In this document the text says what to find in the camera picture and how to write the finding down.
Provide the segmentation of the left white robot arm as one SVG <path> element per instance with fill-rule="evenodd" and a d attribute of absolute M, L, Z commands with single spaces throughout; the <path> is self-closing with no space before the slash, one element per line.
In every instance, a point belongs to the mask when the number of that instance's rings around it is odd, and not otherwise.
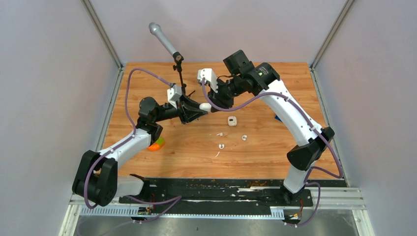
<path fill-rule="evenodd" d="M 160 121 L 179 118 L 181 123 L 187 124 L 209 112 L 209 103 L 198 103 L 184 95 L 163 105 L 152 97 L 143 98 L 139 103 L 137 124 L 131 133 L 106 149 L 88 150 L 83 154 L 72 192 L 84 197 L 86 203 L 102 207 L 115 197 L 132 196 L 139 203 L 147 202 L 151 191 L 145 179 L 136 174 L 119 177 L 120 167 L 156 143 L 163 130 Z"/>

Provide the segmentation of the white earbud charging case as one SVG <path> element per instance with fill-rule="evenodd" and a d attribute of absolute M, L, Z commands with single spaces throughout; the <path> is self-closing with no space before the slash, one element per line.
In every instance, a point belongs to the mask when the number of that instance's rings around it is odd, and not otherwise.
<path fill-rule="evenodd" d="M 201 104 L 199 105 L 199 109 L 200 109 L 200 110 L 206 111 L 206 112 L 208 112 L 208 113 L 210 113 L 210 112 L 211 112 L 211 108 L 212 108 L 212 106 L 211 106 L 209 103 L 201 103 Z"/>

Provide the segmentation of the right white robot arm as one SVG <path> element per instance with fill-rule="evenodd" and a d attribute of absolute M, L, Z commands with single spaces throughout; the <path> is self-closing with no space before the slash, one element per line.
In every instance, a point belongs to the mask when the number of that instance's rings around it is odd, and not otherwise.
<path fill-rule="evenodd" d="M 331 127 L 323 128 L 293 98 L 278 72 L 267 62 L 255 66 L 243 50 L 223 60 L 230 76 L 222 81 L 210 68 L 199 70 L 197 79 L 211 111 L 231 112 L 260 99 L 268 105 L 293 136 L 296 146 L 287 153 L 290 168 L 283 182 L 281 199 L 287 205 L 300 200 L 311 168 L 334 137 Z"/>

